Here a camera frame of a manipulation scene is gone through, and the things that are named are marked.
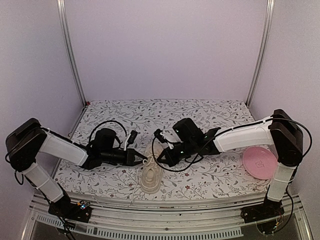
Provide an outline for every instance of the wire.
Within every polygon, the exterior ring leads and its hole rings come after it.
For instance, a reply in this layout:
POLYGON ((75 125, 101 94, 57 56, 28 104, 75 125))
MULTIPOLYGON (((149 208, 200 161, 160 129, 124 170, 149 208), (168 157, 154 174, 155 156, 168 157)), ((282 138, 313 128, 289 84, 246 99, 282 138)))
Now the wire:
POLYGON ((155 145, 155 140, 156 140, 157 138, 156 137, 154 137, 154 139, 152 140, 152 144, 151 144, 151 150, 152 150, 152 157, 153 157, 153 159, 154 159, 154 161, 155 161, 155 163, 160 167, 160 168, 162 168, 162 169, 164 169, 164 170, 167 170, 167 171, 169 171, 169 172, 173 172, 173 173, 180 173, 180 172, 183 172, 183 171, 185 171, 185 170, 187 170, 188 168, 190 168, 191 167, 191 165, 194 163, 194 161, 197 159, 197 156, 190 162, 190 164, 188 165, 188 166, 186 166, 185 168, 183 168, 183 169, 180 169, 180 170, 172 170, 172 169, 168 169, 168 168, 166 168, 166 167, 164 167, 164 166, 162 166, 162 165, 160 165, 160 163, 157 161, 157 159, 156 159, 156 156, 155 156, 155 151, 154 151, 154 145, 155 145))
POLYGON ((279 117, 274 117, 274 118, 271 118, 271 120, 284 120, 284 121, 287 121, 287 122, 290 122, 290 123, 294 123, 294 124, 297 124, 299 125, 300 127, 302 127, 309 135, 309 139, 310 139, 310 143, 309 143, 309 147, 307 148, 307 150, 305 151, 305 153, 302 155, 302 157, 304 158, 310 151, 311 149, 311 146, 313 144, 313 139, 312 139, 312 135, 311 135, 311 132, 309 131, 309 129, 304 126, 303 124, 301 124, 300 122, 297 122, 297 121, 294 121, 294 120, 291 120, 291 119, 286 119, 286 118, 279 118, 279 117))
POLYGON ((18 184, 20 185, 23 185, 24 184, 24 180, 25 180, 25 177, 23 175, 23 173, 21 173, 21 181, 19 181, 18 177, 17 177, 17 170, 14 171, 14 178, 15 180, 18 182, 18 184))
POLYGON ((285 222, 285 224, 282 225, 281 228, 277 228, 277 229, 274 231, 274 233, 277 233, 277 232, 281 231, 282 229, 284 229, 285 226, 290 222, 290 219, 291 219, 291 217, 292 217, 292 215, 293 215, 293 213, 294 213, 294 199, 293 199, 292 196, 290 195, 290 193, 289 193, 289 191, 288 191, 288 187, 289 187, 289 185, 286 186, 285 193, 289 196, 289 198, 290 198, 290 200, 291 200, 291 212, 290 212, 289 218, 288 218, 288 220, 285 222))
POLYGON ((18 143, 16 145, 13 146, 13 148, 11 148, 10 151, 8 151, 8 153, 4 156, 4 159, 7 163, 10 163, 10 161, 8 160, 8 156, 31 134, 34 132, 34 130, 36 129, 44 129, 44 127, 41 127, 41 126, 37 126, 33 129, 31 129, 30 131, 28 131, 26 133, 26 135, 23 136, 23 138, 21 138, 20 141, 18 141, 18 143))
POLYGON ((311 147, 312 147, 312 144, 313 144, 313 139, 312 139, 312 135, 310 133, 310 131, 307 129, 307 127, 305 127, 303 124, 301 124, 300 122, 297 122, 297 121, 294 121, 294 120, 291 120, 291 119, 286 119, 286 118, 280 118, 280 117, 271 117, 271 118, 268 118, 266 120, 261 120, 261 121, 256 121, 256 122, 252 122, 252 123, 248 123, 248 124, 244 124, 244 125, 240 125, 240 126, 235 126, 235 127, 231 127, 231 128, 228 128, 224 131, 221 131, 219 132, 218 134, 216 134, 215 136, 211 137, 204 145, 203 147, 200 149, 200 151, 195 155, 194 159, 189 162, 189 161, 186 161, 187 163, 190 163, 187 167, 181 169, 181 170, 171 170, 171 169, 168 169, 168 168, 165 168, 163 167, 162 165, 160 165, 154 155, 154 142, 155 142, 155 138, 153 139, 152 141, 152 146, 151 146, 151 149, 152 149, 152 156, 153 156, 153 159, 154 161, 158 164, 159 167, 161 167, 162 169, 164 170, 167 170, 169 172, 174 172, 174 173, 179 173, 179 172, 183 172, 185 170, 187 170, 188 168, 191 167, 192 164, 195 164, 195 163, 198 163, 200 162, 203 158, 201 158, 200 160, 196 161, 197 157, 201 154, 201 152, 205 149, 205 147, 211 142, 213 141, 215 138, 217 138, 218 136, 222 135, 222 134, 225 134, 229 131, 232 131, 232 130, 235 130, 235 129, 240 129, 240 128, 244 128, 244 127, 249 127, 249 126, 254 126, 254 125, 258 125, 258 124, 261 124, 263 122, 269 122, 269 121, 273 121, 273 120, 282 120, 282 121, 287 121, 287 122, 290 122, 290 123, 294 123, 294 124, 297 124, 299 125, 300 127, 302 127, 307 133, 308 133, 308 136, 309 136, 309 147, 307 148, 307 150, 305 151, 305 153, 302 155, 302 158, 304 158, 307 153, 310 151, 311 147))
MULTIPOLYGON (((47 196, 42 191, 40 191, 40 192, 42 193, 44 199, 48 202, 48 204, 50 206, 51 205, 50 200, 47 198, 47 196)), ((62 226, 63 226, 63 229, 64 229, 64 235, 68 238, 68 240, 76 240, 75 236, 70 231, 70 228, 68 226, 68 221, 66 221, 66 218, 58 216, 58 212, 54 209, 53 206, 52 206, 52 209, 55 211, 55 215, 62 222, 62 226)))
POLYGON ((118 125, 123 129, 123 131, 124 131, 124 133, 125 133, 125 136, 127 136, 127 131, 126 131, 125 127, 124 127, 120 122, 118 122, 118 121, 116 121, 116 120, 107 120, 107 121, 103 121, 103 122, 99 123, 99 124, 92 130, 92 132, 90 133, 90 136, 89 136, 89 143, 91 142, 92 135, 93 135, 94 132, 97 130, 97 128, 100 127, 101 125, 107 124, 107 123, 115 123, 115 124, 118 124, 118 125))

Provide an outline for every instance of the metal rail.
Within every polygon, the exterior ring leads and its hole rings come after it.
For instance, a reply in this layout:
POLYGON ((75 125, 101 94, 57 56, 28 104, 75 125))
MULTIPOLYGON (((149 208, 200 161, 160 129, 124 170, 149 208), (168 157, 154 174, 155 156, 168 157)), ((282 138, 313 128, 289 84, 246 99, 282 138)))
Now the metal rail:
POLYGON ((79 72, 78 72, 78 68, 77 68, 77 64, 76 64, 76 58, 75 58, 74 51, 73 51, 72 44, 71 44, 65 1, 64 0, 57 0, 57 5, 58 5, 58 12, 59 12, 59 17, 60 17, 60 23, 61 23, 62 33, 63 33, 63 37, 64 37, 64 42, 65 42, 66 50, 68 53, 69 62, 71 65, 71 70, 72 70, 76 90, 78 92, 78 95, 79 95, 79 98, 80 98, 82 105, 86 106, 87 100, 85 97, 84 89, 83 89, 81 81, 80 81, 79 72))
POLYGON ((259 55, 258 59, 255 64, 255 69, 252 77, 252 82, 250 85, 249 93, 246 98, 245 104, 247 105, 248 108, 250 108, 255 91, 257 88, 257 84, 259 81, 259 76, 260 72, 262 69, 262 64, 264 61, 264 56, 267 48, 267 43, 268 43, 268 38, 269 38, 269 32, 271 29, 271 23, 272 23, 272 17, 274 13, 274 6, 275 6, 275 0, 268 0, 267 5, 266 5, 266 12, 265 12, 265 19, 264 19, 264 27, 263 27, 263 33, 262 33, 262 40, 261 40, 261 45, 260 45, 260 50, 259 50, 259 55))

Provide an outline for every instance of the white arm segment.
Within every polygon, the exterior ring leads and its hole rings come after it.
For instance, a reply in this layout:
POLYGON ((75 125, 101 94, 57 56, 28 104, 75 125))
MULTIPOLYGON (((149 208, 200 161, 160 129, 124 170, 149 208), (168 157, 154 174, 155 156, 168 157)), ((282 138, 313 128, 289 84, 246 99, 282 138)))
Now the white arm segment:
MULTIPOLYGON (((270 116, 259 120, 258 122, 266 119, 270 119, 270 116)), ((273 145, 274 141, 268 128, 271 123, 272 121, 267 121, 257 125, 237 128, 217 136, 213 142, 221 153, 237 148, 257 145, 273 145)))
POLYGON ((38 163, 32 163, 27 170, 22 171, 22 174, 36 186, 36 189, 43 192, 50 201, 55 203, 63 197, 64 193, 61 187, 38 163))
MULTIPOLYGON (((269 118, 270 116, 259 120, 258 122, 269 118)), ((271 123, 272 121, 267 121, 257 125, 234 129, 218 136, 215 140, 213 140, 213 142, 218 151, 221 153, 236 148, 257 145, 274 145, 274 141, 269 130, 271 123)), ((296 166, 290 167, 283 165, 280 162, 278 163, 267 194, 267 198, 269 200, 279 202, 283 198, 286 187, 290 182, 295 169, 296 166)))
POLYGON ((280 162, 278 163, 267 194, 269 200, 274 202, 281 201, 296 168, 296 166, 286 166, 280 162))
POLYGON ((46 134, 47 137, 39 150, 40 153, 50 154, 78 166, 82 166, 85 163, 88 154, 84 149, 57 137, 50 132, 47 132, 46 134))

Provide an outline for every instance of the white wall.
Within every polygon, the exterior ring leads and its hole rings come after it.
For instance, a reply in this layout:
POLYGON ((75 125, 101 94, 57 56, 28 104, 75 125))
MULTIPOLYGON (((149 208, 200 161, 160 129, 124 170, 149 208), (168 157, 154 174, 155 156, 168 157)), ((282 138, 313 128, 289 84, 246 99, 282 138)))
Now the white wall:
POLYGON ((301 163, 294 183, 315 239, 320 239, 319 13, 318 0, 276 1, 269 43, 251 108, 257 119, 282 108, 312 133, 313 148, 301 163))
POLYGON ((246 98, 266 0, 65 5, 88 100, 246 98))
POLYGON ((5 138, 31 117, 65 135, 81 109, 55 0, 0 1, 0 83, 0 239, 17 240, 33 190, 5 162, 5 138))

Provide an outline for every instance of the leaf pattern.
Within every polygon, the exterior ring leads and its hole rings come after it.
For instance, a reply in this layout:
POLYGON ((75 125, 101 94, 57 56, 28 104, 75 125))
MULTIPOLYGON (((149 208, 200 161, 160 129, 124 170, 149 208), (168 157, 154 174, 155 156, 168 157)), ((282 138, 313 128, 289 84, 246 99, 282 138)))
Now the leaf pattern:
MULTIPOLYGON (((172 126, 182 118, 191 118, 203 132, 215 127, 228 128, 254 120, 244 102, 238 100, 93 101, 72 140, 85 145, 91 131, 100 122, 117 120, 125 126, 127 132, 139 132, 132 146, 144 154, 156 129, 160 128, 175 136, 172 126)), ((103 127, 115 130, 123 141, 125 135, 118 125, 109 123, 101 126, 103 127)), ((155 194, 147 194, 141 190, 143 165, 125 167, 103 164, 93 170, 85 170, 62 160, 55 180, 69 192, 136 200, 216 199, 265 192, 269 180, 256 179, 245 171, 242 165, 243 152, 244 149, 234 149, 216 156, 205 156, 201 162, 184 172, 164 171, 160 191, 155 194)), ((187 165, 188 163, 182 160, 174 169, 187 165)))

